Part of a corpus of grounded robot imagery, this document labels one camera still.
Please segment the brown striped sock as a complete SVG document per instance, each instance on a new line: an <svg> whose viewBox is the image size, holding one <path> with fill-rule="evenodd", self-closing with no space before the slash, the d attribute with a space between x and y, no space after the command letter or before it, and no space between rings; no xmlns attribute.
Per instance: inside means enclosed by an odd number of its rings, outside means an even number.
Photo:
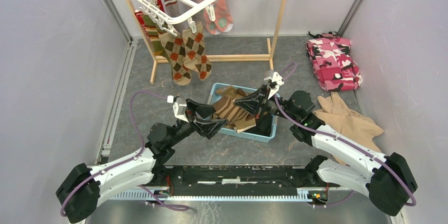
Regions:
<svg viewBox="0 0 448 224"><path fill-rule="evenodd" d="M234 100L229 97L221 97L213 103L215 112L212 119L226 119L226 127L241 133L256 126L255 116L246 110L234 105Z"/></svg>

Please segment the green striped sock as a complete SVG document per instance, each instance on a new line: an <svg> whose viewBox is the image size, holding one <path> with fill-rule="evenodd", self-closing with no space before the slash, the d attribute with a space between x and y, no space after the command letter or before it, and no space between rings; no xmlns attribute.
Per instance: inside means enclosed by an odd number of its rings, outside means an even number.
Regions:
<svg viewBox="0 0 448 224"><path fill-rule="evenodd" d="M169 56L166 53L164 46L161 43L159 35L164 32L159 28L159 26L146 14L142 16L144 22L145 32L153 46L154 55L162 56L167 61L169 61Z"/></svg>

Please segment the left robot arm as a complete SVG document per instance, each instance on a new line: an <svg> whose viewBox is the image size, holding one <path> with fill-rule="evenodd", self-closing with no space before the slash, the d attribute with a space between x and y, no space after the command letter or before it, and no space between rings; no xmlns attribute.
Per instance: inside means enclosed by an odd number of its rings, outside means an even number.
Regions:
<svg viewBox="0 0 448 224"><path fill-rule="evenodd" d="M228 122L211 119L215 112L213 105L172 95L165 100L172 104L176 123L173 126L154 124L148 142L141 139L139 150L113 162L76 165L55 193L61 204L61 216L77 223L121 192L148 183L161 185L166 179L164 164L173 156L175 144L193 133L212 139Z"/></svg>

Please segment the beige argyle sock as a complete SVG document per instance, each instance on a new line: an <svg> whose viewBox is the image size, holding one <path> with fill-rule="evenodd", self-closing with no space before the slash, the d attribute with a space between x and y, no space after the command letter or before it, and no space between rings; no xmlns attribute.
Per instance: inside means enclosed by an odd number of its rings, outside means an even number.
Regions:
<svg viewBox="0 0 448 224"><path fill-rule="evenodd" d="M199 74L201 81L206 80L211 75L211 62L205 51L205 39L203 25L196 23L196 32L192 29L186 29L182 32L182 38L185 45L184 65Z"/></svg>
<svg viewBox="0 0 448 224"><path fill-rule="evenodd" d="M167 61L171 65L173 81L179 86L186 86L191 82L191 69L184 65L185 45L178 35L169 33L159 35L160 42L165 50Z"/></svg>

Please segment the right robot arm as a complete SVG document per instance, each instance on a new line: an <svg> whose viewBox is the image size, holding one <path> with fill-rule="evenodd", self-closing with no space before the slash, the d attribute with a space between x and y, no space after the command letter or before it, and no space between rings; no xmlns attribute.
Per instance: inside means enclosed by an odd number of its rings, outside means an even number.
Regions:
<svg viewBox="0 0 448 224"><path fill-rule="evenodd" d="M278 96L283 77L273 70L265 83L234 104L254 116L268 113L288 119L290 130L300 142L338 157L342 162L315 157L305 171L308 184L322 182L344 186L368 197L371 203L389 216L396 216L404 206L417 204L418 186L406 159L393 152L386 155L356 143L317 118L308 92L295 91L288 99Z"/></svg>

